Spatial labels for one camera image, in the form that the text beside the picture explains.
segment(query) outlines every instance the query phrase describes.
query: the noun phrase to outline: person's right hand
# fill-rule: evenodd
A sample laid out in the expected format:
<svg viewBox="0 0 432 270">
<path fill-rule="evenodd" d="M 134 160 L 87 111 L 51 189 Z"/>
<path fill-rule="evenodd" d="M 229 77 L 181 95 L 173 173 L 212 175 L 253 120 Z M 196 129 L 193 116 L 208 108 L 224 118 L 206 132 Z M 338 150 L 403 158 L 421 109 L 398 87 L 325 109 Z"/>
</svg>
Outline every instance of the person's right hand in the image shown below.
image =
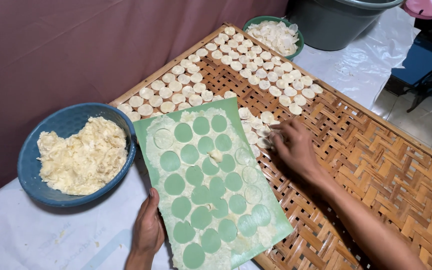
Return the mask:
<svg viewBox="0 0 432 270">
<path fill-rule="evenodd" d="M 316 159 L 311 134 L 303 124 L 292 119 L 272 125 L 271 128 L 278 130 L 285 138 L 283 142 L 279 134 L 271 133 L 270 139 L 274 144 L 275 155 L 309 184 L 318 189 L 325 185 L 325 177 L 319 177 L 323 168 Z"/>
</svg>

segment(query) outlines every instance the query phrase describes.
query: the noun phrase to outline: mauve fabric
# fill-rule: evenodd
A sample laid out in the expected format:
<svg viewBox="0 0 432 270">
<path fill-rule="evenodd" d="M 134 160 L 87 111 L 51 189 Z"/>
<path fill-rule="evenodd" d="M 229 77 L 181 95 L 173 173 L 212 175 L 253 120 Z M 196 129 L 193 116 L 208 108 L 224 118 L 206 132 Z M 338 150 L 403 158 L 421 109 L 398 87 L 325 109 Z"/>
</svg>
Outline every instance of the mauve fabric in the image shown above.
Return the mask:
<svg viewBox="0 0 432 270">
<path fill-rule="evenodd" d="M 288 0 L 0 0 L 0 188 L 51 113 L 111 102 L 216 30 Z"/>
</svg>

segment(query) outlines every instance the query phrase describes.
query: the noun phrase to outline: pink object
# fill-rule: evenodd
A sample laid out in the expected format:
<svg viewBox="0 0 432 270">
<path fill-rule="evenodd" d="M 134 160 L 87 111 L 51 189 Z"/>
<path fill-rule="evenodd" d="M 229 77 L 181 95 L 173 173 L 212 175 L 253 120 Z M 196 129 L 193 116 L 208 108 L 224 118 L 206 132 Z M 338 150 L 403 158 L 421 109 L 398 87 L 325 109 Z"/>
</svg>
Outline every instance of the pink object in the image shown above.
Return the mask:
<svg viewBox="0 0 432 270">
<path fill-rule="evenodd" d="M 432 19 L 432 0 L 407 0 L 403 9 L 412 17 L 424 20 Z"/>
</svg>

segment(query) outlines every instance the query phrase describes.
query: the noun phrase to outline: bamboo drying rack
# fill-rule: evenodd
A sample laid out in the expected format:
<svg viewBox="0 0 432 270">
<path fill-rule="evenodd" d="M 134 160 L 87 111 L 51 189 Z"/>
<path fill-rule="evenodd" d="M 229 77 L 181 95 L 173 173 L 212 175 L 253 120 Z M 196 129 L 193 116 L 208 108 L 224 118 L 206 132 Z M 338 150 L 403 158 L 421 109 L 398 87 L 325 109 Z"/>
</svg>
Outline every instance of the bamboo drying rack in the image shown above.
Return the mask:
<svg viewBox="0 0 432 270">
<path fill-rule="evenodd" d="M 182 59 L 224 33 L 228 26 L 263 50 L 279 55 L 225 22 L 110 105 L 116 107 L 127 102 Z M 281 61 L 289 62 L 283 57 Z M 201 67 L 202 83 L 215 95 L 223 96 L 224 92 L 232 90 L 237 94 L 239 106 L 249 108 L 253 115 L 271 111 L 280 121 L 293 117 L 267 90 L 249 84 L 237 71 L 210 58 L 210 54 L 201 57 L 196 64 Z M 399 236 L 431 269 L 432 150 L 327 83 L 292 65 L 324 89 L 322 94 L 308 100 L 301 116 L 296 116 L 313 133 L 314 150 L 321 165 L 376 217 L 400 232 Z M 313 200 L 296 182 L 285 178 L 272 164 L 267 151 L 261 151 L 262 155 L 256 159 L 294 231 L 255 260 L 265 270 L 368 269 L 372 263 L 345 232 L 334 211 L 324 202 Z"/>
</svg>

